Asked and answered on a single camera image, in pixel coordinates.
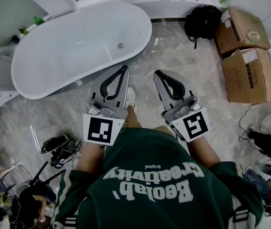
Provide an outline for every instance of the white bathtub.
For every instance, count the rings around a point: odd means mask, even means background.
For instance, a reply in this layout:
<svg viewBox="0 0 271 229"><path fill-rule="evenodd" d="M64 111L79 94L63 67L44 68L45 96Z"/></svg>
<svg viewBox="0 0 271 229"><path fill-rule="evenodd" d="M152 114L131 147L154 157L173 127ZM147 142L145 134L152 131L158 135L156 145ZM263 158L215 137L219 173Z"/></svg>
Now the white bathtub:
<svg viewBox="0 0 271 229"><path fill-rule="evenodd" d="M64 15L22 39L12 61L13 84L26 98L45 97L140 53L151 33L148 15L128 3L104 3Z"/></svg>

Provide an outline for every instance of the brown cardboard box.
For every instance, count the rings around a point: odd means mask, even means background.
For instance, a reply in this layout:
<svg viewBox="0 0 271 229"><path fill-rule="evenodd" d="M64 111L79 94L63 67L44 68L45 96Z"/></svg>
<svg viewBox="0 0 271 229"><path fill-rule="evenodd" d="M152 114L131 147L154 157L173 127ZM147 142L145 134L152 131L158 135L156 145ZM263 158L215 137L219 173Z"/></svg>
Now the brown cardboard box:
<svg viewBox="0 0 271 229"><path fill-rule="evenodd" d="M248 33L256 31L260 40L254 44L248 38ZM231 52L238 48L271 48L265 28L258 17L242 10L229 7L221 17L215 38L220 54Z"/></svg>
<svg viewBox="0 0 271 229"><path fill-rule="evenodd" d="M261 104L271 100L271 58L259 48L236 50L222 61L228 101Z"/></svg>

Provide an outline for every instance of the green sweatshirt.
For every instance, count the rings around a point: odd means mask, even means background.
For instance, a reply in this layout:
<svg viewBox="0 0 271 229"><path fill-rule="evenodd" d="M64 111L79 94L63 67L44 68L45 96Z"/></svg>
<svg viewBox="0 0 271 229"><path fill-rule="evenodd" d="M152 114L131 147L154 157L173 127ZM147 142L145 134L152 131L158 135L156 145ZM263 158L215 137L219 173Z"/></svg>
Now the green sweatshirt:
<svg viewBox="0 0 271 229"><path fill-rule="evenodd" d="M239 164L206 169L173 136L127 128L106 148L101 177L62 174L52 223L55 229L232 228L237 200L253 218L250 228L257 226L262 200Z"/></svg>

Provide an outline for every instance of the gray marble floor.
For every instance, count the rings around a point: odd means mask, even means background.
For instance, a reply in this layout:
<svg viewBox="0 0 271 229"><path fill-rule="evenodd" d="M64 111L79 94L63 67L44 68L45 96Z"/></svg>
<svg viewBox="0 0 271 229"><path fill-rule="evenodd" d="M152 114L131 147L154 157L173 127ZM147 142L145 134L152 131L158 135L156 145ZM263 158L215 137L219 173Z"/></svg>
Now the gray marble floor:
<svg viewBox="0 0 271 229"><path fill-rule="evenodd" d="M207 108L212 131L206 138L220 158L238 161L244 167L261 158L261 154L251 148L247 141L238 141L242 134L238 119L231 123L225 133L212 138L248 107L227 101L221 59L213 40L199 39L195 50L194 43L188 40L178 22L153 23L152 37L147 47L124 63L130 68L129 85L136 91L137 116L143 127L153 128L164 124L160 117L163 105L157 95L153 72L156 69L174 71L190 80L201 103ZM83 139L82 115L86 112L91 83L99 74L82 79L82 85L77 88L70 90L72 87L66 87L55 95L38 100L18 96L1 107L0 149L13 157L15 163L21 162L31 175L35 175L48 156L38 152L31 127L40 146L48 138L59 134ZM267 105L270 104L252 106L241 126L246 128L254 124L258 128L263 118L271 112L271 107ZM28 178L26 172L19 172L18 169L13 172L18 182ZM56 172L48 166L41 178L46 179Z"/></svg>

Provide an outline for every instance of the bathtub drain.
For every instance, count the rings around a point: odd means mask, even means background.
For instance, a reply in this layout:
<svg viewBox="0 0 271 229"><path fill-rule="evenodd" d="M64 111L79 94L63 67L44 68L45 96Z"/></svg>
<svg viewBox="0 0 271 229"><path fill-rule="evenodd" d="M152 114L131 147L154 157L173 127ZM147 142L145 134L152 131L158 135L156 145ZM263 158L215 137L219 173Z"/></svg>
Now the bathtub drain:
<svg viewBox="0 0 271 229"><path fill-rule="evenodd" d="M119 44L117 45L117 47L118 47L119 49L123 49L123 48L125 47L125 45L124 45L123 43L119 43Z"/></svg>

